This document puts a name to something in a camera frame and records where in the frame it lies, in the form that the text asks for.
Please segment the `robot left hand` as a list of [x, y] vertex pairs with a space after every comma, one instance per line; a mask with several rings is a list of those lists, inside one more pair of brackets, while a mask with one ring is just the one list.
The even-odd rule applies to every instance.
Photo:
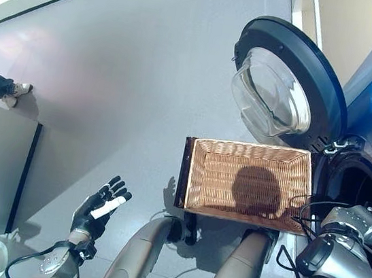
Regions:
[[87, 232], [95, 241], [103, 235], [111, 215], [127, 203], [132, 194], [119, 175], [113, 177], [74, 211], [71, 231]]

